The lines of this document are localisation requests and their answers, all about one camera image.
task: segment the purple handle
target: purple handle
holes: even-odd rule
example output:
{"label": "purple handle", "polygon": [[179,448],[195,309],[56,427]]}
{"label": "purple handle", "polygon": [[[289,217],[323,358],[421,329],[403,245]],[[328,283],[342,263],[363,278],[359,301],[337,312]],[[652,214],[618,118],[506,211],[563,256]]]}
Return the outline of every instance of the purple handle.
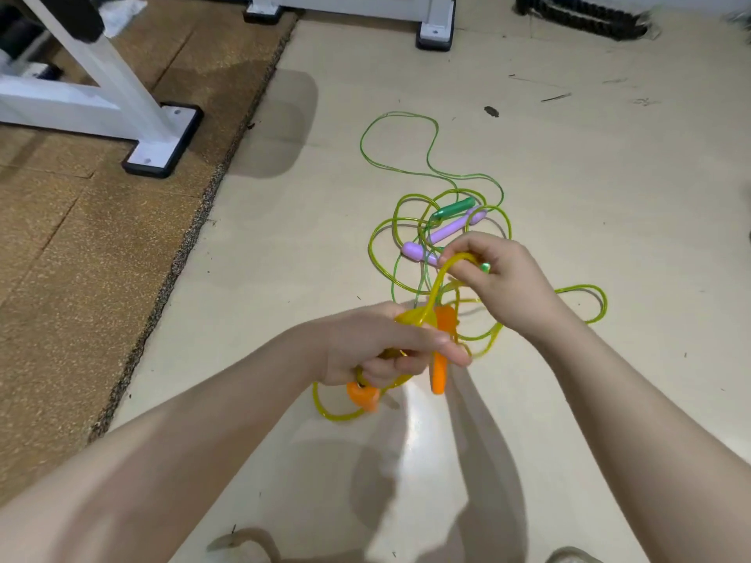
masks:
{"label": "purple handle", "polygon": [[[482,221],[487,215],[487,211],[478,211],[474,213],[474,215],[473,211],[473,209],[469,209],[465,216],[433,231],[430,234],[430,242],[435,245],[438,241],[442,241],[446,237],[453,235],[456,231],[461,231],[466,225],[469,216],[472,216],[472,219],[469,220],[469,224],[474,225],[479,221]],[[425,257],[425,250],[417,243],[408,241],[402,245],[402,255],[406,256],[409,260],[414,260],[416,263],[419,263]],[[438,257],[436,255],[428,254],[427,263],[438,268]]]}

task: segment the person's right arm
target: person's right arm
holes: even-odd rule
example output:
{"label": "person's right arm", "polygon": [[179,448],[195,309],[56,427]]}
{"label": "person's right arm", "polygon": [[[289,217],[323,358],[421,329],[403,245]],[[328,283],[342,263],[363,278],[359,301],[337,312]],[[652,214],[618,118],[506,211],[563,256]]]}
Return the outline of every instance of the person's right arm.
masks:
{"label": "person's right arm", "polygon": [[652,563],[751,560],[751,466],[710,435],[561,301],[529,251],[485,233],[446,246],[440,263],[553,369],[597,464]]}

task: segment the person's right hand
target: person's right hand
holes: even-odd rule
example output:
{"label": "person's right hand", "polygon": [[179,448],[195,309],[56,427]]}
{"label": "person's right hand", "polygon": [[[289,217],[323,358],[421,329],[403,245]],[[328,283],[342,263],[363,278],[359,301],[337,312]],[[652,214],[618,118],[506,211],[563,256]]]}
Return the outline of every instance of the person's right hand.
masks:
{"label": "person's right hand", "polygon": [[485,274],[467,260],[457,261],[449,274],[476,292],[488,312],[521,335],[535,335],[566,310],[530,252],[516,241],[470,231],[443,250],[438,265],[456,253],[469,252],[490,264]]}

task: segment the brown rubber mat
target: brown rubber mat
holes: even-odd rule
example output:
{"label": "brown rubber mat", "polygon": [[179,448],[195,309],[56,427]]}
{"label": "brown rubber mat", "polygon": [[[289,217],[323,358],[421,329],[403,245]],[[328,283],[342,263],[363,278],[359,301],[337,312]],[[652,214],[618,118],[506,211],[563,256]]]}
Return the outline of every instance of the brown rubber mat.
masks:
{"label": "brown rubber mat", "polygon": [[114,40],[157,100],[205,112],[169,179],[126,174],[127,142],[0,127],[0,504],[108,428],[295,26],[242,10],[149,0]]}

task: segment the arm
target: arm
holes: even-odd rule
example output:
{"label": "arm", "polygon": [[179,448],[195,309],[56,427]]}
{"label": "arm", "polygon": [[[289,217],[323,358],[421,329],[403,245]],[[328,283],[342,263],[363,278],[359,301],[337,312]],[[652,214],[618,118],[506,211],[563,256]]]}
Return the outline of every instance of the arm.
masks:
{"label": "arm", "polygon": [[442,255],[496,320],[553,369],[597,464],[651,561],[737,563],[751,554],[751,467],[601,340],[515,242],[467,233]]}
{"label": "arm", "polygon": [[[343,384],[362,365],[383,387],[421,373],[443,332],[404,326],[396,304],[303,324],[138,416],[74,456],[0,511],[4,560],[168,561],[250,453],[311,382]],[[387,348],[408,357],[379,359]]]}

